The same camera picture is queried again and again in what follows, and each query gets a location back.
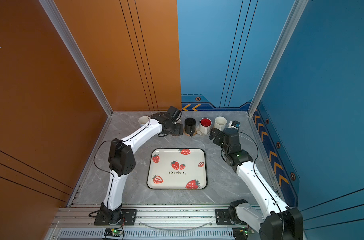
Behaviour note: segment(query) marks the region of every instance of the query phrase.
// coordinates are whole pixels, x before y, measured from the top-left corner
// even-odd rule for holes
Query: woven coaster
[[[187,133],[186,133],[186,131],[184,130],[184,128],[183,128],[183,132],[184,132],[184,134],[186,134],[187,136],[191,137],[191,136],[190,136],[190,134],[187,134]]]

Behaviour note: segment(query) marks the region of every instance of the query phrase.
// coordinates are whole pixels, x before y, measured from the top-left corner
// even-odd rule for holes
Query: orange wall
[[[176,0],[55,0],[114,111],[181,108]]]
[[[0,239],[44,237],[106,118],[39,1],[0,0]]]

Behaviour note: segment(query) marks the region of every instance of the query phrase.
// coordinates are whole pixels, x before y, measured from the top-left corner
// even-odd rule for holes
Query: black mug
[[[195,133],[195,124],[196,121],[194,118],[186,118],[186,120],[184,121],[184,131],[191,137],[194,136]]]

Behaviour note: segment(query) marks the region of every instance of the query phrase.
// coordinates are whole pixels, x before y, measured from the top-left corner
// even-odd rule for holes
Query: white cup
[[[143,125],[147,124],[149,118],[147,116],[142,116],[138,119],[139,125],[142,127]]]
[[[211,130],[211,126],[212,126],[212,122],[210,119],[208,118],[202,118],[199,121],[199,131],[203,134],[203,135],[208,135],[210,133]]]
[[[224,117],[216,117],[214,127],[223,131],[223,129],[226,127],[227,119]]]

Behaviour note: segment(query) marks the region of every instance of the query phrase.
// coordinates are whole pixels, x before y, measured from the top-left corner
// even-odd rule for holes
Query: gray marble surface
[[[140,126],[138,118],[155,112],[114,112],[104,140],[112,140],[115,137],[121,139],[134,132]],[[184,111],[182,123],[185,118],[195,118],[197,123],[201,118],[210,118],[214,122],[217,116],[241,123],[240,131],[249,134],[254,139],[251,125],[247,120],[247,113],[243,111]],[[248,151],[255,158],[257,154],[255,144],[240,134],[242,149]],[[96,164],[102,169],[109,170],[108,151],[110,144],[104,143],[96,155]],[[156,148],[201,148],[206,152],[206,164],[208,186],[203,190],[163,190],[150,189],[146,185],[151,153]],[[134,154],[136,167],[127,177],[123,204],[151,204],[151,203],[216,203],[228,204],[238,199],[245,199],[249,203],[256,203],[246,184],[237,176],[221,158],[220,147],[215,145],[208,136],[186,135],[174,137],[154,136]],[[263,161],[256,162],[261,174],[271,184],[271,179]],[[107,192],[109,174],[91,166],[85,181],[74,199],[73,204],[100,204]]]

